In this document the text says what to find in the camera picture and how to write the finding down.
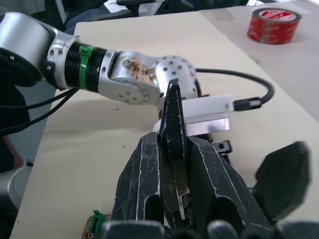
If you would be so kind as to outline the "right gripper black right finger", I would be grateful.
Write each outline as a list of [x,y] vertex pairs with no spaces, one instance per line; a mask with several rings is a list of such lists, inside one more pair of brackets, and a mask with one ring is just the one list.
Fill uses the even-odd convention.
[[268,154],[255,174],[255,199],[270,222],[277,222],[304,200],[310,182],[309,150],[296,141]]

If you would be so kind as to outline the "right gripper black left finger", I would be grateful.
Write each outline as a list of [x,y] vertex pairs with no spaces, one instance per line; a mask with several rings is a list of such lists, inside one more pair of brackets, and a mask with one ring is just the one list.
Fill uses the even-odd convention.
[[109,221],[101,225],[100,239],[164,239],[165,230],[156,221]]

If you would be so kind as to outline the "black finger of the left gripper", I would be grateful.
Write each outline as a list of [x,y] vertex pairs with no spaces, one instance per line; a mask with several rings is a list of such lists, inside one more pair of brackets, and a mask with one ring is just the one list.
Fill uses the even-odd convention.
[[165,216],[173,225],[175,210],[176,190],[166,148],[151,132],[140,139],[118,179],[111,221],[156,221],[164,227]]
[[212,237],[208,225],[223,220],[240,239],[270,239],[272,227],[243,178],[208,141],[190,136],[189,189],[198,234]]

